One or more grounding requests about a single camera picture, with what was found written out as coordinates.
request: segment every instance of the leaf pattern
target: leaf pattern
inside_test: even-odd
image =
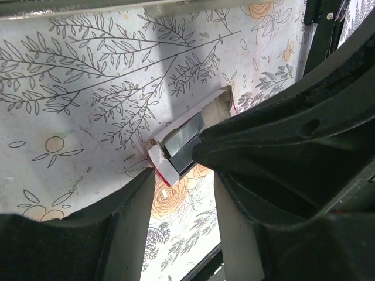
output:
[[[357,26],[373,0],[352,2],[347,23]],[[4,128],[12,129],[1,144],[3,167],[10,163],[12,173],[1,175],[12,184],[4,185],[0,205],[4,197],[13,202],[11,211],[37,221],[63,218],[105,195],[98,177],[111,177],[110,193],[148,167],[144,143],[219,87],[231,85],[243,111],[291,85],[304,53],[304,3],[268,5],[262,15],[243,6],[152,19],[136,9],[44,18],[16,31],[2,27],[0,106]],[[353,30],[344,27],[345,34]],[[285,38],[296,55],[282,54],[281,63]],[[46,150],[44,141],[54,136],[64,145],[54,139]],[[32,169],[14,168],[20,157]],[[30,191],[15,185],[17,177],[27,177]],[[48,189],[40,189],[39,179]],[[142,280],[153,280],[155,268],[164,269],[161,280],[183,278],[198,262],[192,256],[216,241],[213,192],[202,188],[211,183],[193,181],[173,216],[150,220]]]

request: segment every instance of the printed branch design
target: printed branch design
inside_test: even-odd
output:
[[[217,15],[221,15],[225,22],[228,12],[219,10]],[[143,131],[150,131],[150,119],[155,119],[152,107],[159,104],[158,99],[166,87],[173,86],[171,95],[177,96],[185,93],[198,78],[201,83],[207,83],[218,70],[220,59],[216,55],[217,44],[235,34],[219,36],[193,47],[194,33],[185,34],[184,18],[177,22],[174,16],[158,20],[150,19],[147,14],[138,17],[145,21],[144,29],[149,26],[153,30],[158,28],[159,40],[148,40],[140,30],[129,35],[114,23],[112,17],[105,18],[100,13],[94,14],[93,18],[79,15],[51,19],[50,31],[71,40],[65,44],[60,44],[54,37],[48,39],[40,32],[36,33],[37,39],[26,36],[21,41],[25,51],[4,40],[5,47],[0,48],[0,101],[8,103],[8,111],[24,108],[27,113],[35,115],[40,112],[64,112],[70,115],[70,108],[80,106],[77,97],[90,91],[93,99],[91,106],[97,106],[101,111],[94,120],[108,122],[111,119],[115,127],[115,130],[104,133],[102,141],[114,143],[117,140],[120,144],[117,149],[134,148],[135,138],[143,141]],[[157,61],[150,60],[152,50],[162,44],[178,45],[182,50]],[[194,54],[194,50],[207,45],[212,47],[205,58],[200,59]],[[98,52],[101,55],[96,59],[94,53]],[[185,65],[172,68],[182,55],[186,57]],[[167,71],[158,78],[151,77],[144,85],[125,78],[138,71],[147,72],[151,66],[163,62],[168,65]],[[128,71],[114,75],[113,71],[118,70],[120,65],[127,67]],[[169,74],[172,69],[176,74]],[[62,79],[60,73],[54,72],[56,70],[64,70],[66,78]],[[77,81],[84,75],[89,83],[79,87]],[[43,85],[45,77],[56,82],[56,85]]]
[[[157,257],[159,252],[158,245],[167,243],[169,241],[169,236],[170,229],[168,228],[167,222],[162,222],[157,228],[148,228],[142,271],[147,269],[149,261]]]
[[[146,13],[144,13],[144,15],[138,15],[138,17],[146,21],[146,23],[143,25],[143,28],[148,28],[152,25],[153,31],[158,29],[158,32],[161,33],[161,35],[159,36],[159,40],[168,39],[170,41],[177,42],[178,45],[189,47],[195,42],[195,40],[191,40],[194,32],[190,32],[189,34],[184,35],[186,28],[184,18],[182,19],[182,23],[180,24],[176,22],[175,16],[152,20]]]
[[[190,229],[195,229],[195,232],[188,238],[179,239],[171,246],[168,251],[168,257],[161,264],[162,271],[165,270],[167,266],[173,264],[180,255],[190,252],[190,250],[197,244],[199,238],[202,235],[209,235],[216,226],[216,208],[198,214],[193,227]]]
[[[294,69],[289,64],[278,66],[277,69],[278,71],[275,74],[262,72],[264,77],[259,78],[260,83],[256,86],[256,88],[259,88],[261,91],[255,97],[253,97],[253,94],[250,92],[243,94],[238,101],[240,111],[248,110],[267,98],[281,92],[284,89],[284,83],[295,78],[293,76]]]

